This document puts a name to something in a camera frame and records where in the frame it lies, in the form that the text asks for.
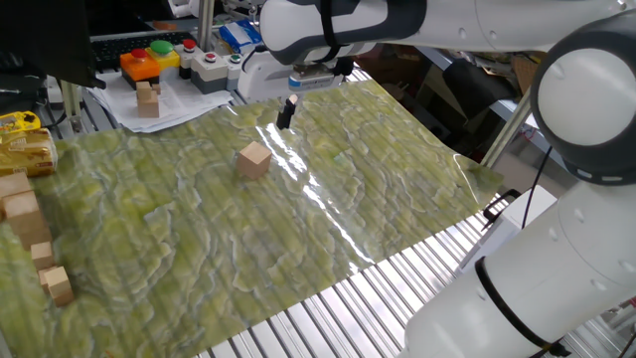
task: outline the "blue object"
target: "blue object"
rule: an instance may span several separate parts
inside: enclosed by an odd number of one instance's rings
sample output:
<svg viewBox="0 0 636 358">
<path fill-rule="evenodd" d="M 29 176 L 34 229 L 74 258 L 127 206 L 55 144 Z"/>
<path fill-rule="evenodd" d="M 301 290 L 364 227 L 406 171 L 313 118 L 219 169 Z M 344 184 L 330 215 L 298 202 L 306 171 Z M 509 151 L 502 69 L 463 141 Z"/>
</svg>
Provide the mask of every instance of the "blue object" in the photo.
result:
<svg viewBox="0 0 636 358">
<path fill-rule="evenodd" d="M 250 53 L 256 45 L 262 44 L 260 34 L 253 28 L 248 19 L 224 25 L 219 29 L 219 34 L 237 54 L 246 55 Z"/>
<path fill-rule="evenodd" d="M 294 80 L 293 78 L 289 78 L 289 86 L 291 88 L 300 88 L 300 82 L 297 80 Z"/>
</svg>

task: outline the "stacked wooden blocks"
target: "stacked wooden blocks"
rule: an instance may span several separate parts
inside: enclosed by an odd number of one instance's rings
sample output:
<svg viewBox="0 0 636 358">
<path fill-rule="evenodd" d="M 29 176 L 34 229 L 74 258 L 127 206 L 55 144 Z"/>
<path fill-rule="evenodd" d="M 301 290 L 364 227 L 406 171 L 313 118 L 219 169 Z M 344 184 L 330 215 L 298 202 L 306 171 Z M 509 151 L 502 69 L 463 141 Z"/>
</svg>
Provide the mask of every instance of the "stacked wooden blocks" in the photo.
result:
<svg viewBox="0 0 636 358">
<path fill-rule="evenodd" d="M 148 82 L 137 83 L 137 110 L 141 118 L 159 117 L 159 98 L 161 93 L 159 85 L 150 86 Z"/>
<path fill-rule="evenodd" d="M 252 180 L 261 177 L 271 162 L 271 151 L 264 146 L 252 142 L 245 147 L 237 159 L 237 170 Z"/>
<path fill-rule="evenodd" d="M 44 292 L 51 293 L 57 307 L 72 302 L 74 296 L 69 278 L 64 268 L 56 267 L 53 237 L 26 174 L 0 177 L 0 212 L 20 238 L 22 248 L 31 251 Z"/>
<path fill-rule="evenodd" d="M 0 178 L 0 202 L 0 208 L 24 250 L 29 251 L 34 244 L 53 240 L 26 174 Z"/>
</svg>

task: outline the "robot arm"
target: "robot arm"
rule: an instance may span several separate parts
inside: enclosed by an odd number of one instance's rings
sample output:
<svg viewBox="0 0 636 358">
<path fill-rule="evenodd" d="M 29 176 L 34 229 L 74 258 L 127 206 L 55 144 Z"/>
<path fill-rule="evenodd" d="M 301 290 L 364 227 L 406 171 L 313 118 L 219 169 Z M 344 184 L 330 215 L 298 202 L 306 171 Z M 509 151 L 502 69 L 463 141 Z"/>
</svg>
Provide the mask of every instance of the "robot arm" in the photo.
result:
<svg viewBox="0 0 636 358">
<path fill-rule="evenodd" d="M 323 4 L 330 4 L 331 11 L 323 11 Z M 364 43 L 546 51 L 581 26 L 626 6 L 615 0 L 268 0 L 260 30 L 284 65 L 351 56 Z"/>
<path fill-rule="evenodd" d="M 533 113 L 581 182 L 428 302 L 409 321 L 400 358 L 566 356 L 552 342 L 636 294 L 632 8 L 622 0 L 265 3 L 267 55 L 296 70 L 360 53 L 369 42 L 549 50 L 532 86 Z"/>
</svg>

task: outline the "green textured mat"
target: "green textured mat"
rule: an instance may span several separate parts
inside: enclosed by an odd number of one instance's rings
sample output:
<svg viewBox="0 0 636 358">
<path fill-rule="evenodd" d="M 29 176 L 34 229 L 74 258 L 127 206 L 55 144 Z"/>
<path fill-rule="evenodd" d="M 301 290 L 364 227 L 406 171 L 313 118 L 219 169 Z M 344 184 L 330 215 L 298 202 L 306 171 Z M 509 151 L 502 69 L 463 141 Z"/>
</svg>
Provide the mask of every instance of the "green textured mat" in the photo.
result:
<svg viewBox="0 0 636 358">
<path fill-rule="evenodd" d="M 221 108 L 155 134 L 58 143 L 32 180 L 76 301 L 44 296 L 0 226 L 0 329 L 18 357 L 187 357 L 476 213 L 499 175 L 440 143 L 375 82 Z M 257 181 L 238 151 L 272 152 Z"/>
</svg>

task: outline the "cable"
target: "cable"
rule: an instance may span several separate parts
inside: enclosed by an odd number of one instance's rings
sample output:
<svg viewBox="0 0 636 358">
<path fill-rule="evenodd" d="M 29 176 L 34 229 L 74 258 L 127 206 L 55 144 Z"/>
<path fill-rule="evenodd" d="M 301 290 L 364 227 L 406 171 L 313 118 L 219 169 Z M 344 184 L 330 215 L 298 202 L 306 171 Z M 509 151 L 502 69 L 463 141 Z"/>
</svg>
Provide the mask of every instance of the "cable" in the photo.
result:
<svg viewBox="0 0 636 358">
<path fill-rule="evenodd" d="M 636 340 L 636 332 L 634 332 L 634 334 L 632 334 L 632 337 L 629 338 L 629 342 L 627 342 L 627 345 L 625 346 L 623 351 L 620 352 L 620 355 L 618 356 L 618 358 L 623 358 L 625 356 L 625 354 L 627 354 L 627 351 L 629 350 L 629 348 L 634 343 L 634 340 Z"/>
<path fill-rule="evenodd" d="M 528 205 L 526 205 L 526 213 L 524 213 L 524 222 L 521 225 L 521 230 L 526 228 L 526 220 L 528 220 L 528 212 L 530 211 L 530 203 L 533 201 L 533 195 L 535 194 L 535 188 L 537 187 L 537 183 L 539 183 L 539 178 L 541 177 L 541 173 L 544 171 L 544 167 L 546 163 L 548 163 L 548 158 L 550 158 L 550 153 L 553 151 L 553 148 L 548 148 L 546 152 L 546 156 L 544 157 L 544 161 L 541 162 L 541 166 L 539 167 L 539 171 L 537 172 L 537 176 L 535 177 L 535 182 L 533 183 L 533 187 L 530 189 L 530 197 L 528 197 Z"/>
</svg>

